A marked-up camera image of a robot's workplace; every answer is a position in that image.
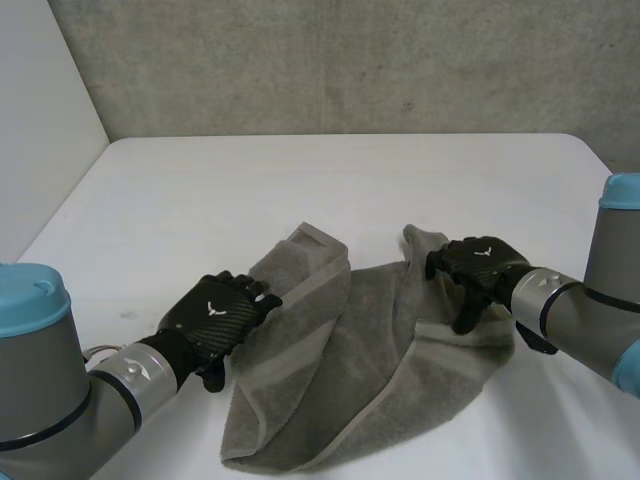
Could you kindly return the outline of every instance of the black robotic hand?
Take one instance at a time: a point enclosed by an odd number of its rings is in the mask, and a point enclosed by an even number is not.
[[[282,305],[279,297],[263,295],[267,289],[266,283],[246,275],[207,275],[160,322],[160,333],[179,332],[189,341],[195,373],[210,392],[224,388],[223,358]]]
[[[465,289],[465,299],[453,331],[464,335],[480,321],[482,312],[496,302],[511,310],[511,294],[517,282],[533,270],[529,262],[505,242],[495,237],[470,237],[452,241],[427,256],[427,279],[438,270],[451,276]],[[554,354],[558,350],[524,325],[516,322],[518,332],[533,350]]]

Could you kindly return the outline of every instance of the towel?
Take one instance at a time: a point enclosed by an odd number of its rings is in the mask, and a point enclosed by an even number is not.
[[[447,238],[403,235],[406,261],[351,272],[342,243],[302,224],[250,271],[284,305],[231,358],[224,465],[275,474],[371,454],[451,420],[506,363],[506,310],[453,333],[464,292],[424,274]]]

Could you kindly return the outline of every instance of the white table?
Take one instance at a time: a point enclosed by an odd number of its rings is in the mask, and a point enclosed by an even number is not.
[[[121,140],[25,253],[62,272],[83,347],[128,343],[201,275],[246,271],[307,221],[354,268],[401,259],[402,227],[490,234],[582,278],[609,174],[565,135],[360,135]],[[100,480],[235,479],[218,452],[230,389],[190,379]],[[518,339],[453,421],[313,479],[618,479],[640,474],[640,402]]]

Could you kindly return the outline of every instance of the logo on robotic hand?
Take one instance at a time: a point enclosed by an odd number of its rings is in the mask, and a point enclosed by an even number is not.
[[[207,304],[207,306],[209,307],[209,316],[210,317],[213,317],[214,315],[226,315],[227,314],[226,310],[216,310],[215,308],[213,308],[211,306],[211,302],[209,302]]]
[[[479,255],[481,257],[490,257],[491,256],[491,247],[487,249],[486,252],[473,252],[474,255]]]

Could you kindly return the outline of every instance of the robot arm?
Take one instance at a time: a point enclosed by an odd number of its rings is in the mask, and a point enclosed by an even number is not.
[[[531,348],[560,349],[640,397],[638,245],[640,175],[614,175],[600,200],[584,283],[531,266],[493,237],[445,245],[429,255],[426,274],[442,271],[465,288],[457,333],[471,331],[490,303],[502,304]]]
[[[87,374],[60,275],[0,266],[0,480],[91,478],[191,373],[222,390],[224,356],[282,304],[266,288],[244,275],[206,276],[157,334]]]

